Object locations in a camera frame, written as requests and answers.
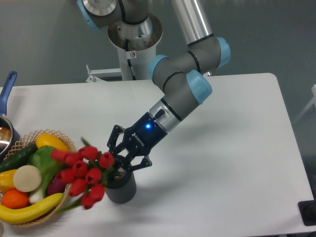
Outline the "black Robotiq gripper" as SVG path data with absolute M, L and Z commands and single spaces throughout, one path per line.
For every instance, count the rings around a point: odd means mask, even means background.
M 147 112 L 129 128 L 120 125 L 113 127 L 107 147 L 110 153 L 116 153 L 124 170 L 133 172 L 152 166 L 149 153 L 167 135 L 167 131 L 157 122 L 164 114 L 165 112 L 157 112 L 151 116 Z M 117 145 L 121 134 L 122 142 Z

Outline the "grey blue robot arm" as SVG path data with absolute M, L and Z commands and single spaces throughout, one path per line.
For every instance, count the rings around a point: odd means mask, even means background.
M 78 6 L 91 28 L 107 27 L 122 79 L 149 79 L 164 94 L 131 127 L 116 125 L 107 143 L 115 169 L 132 172 L 149 167 L 151 149 L 211 94 L 204 74 L 230 60 L 230 47 L 214 36 L 198 0 L 172 2 L 188 46 L 174 59 L 156 53 L 162 26 L 148 11 L 147 1 L 79 0 Z

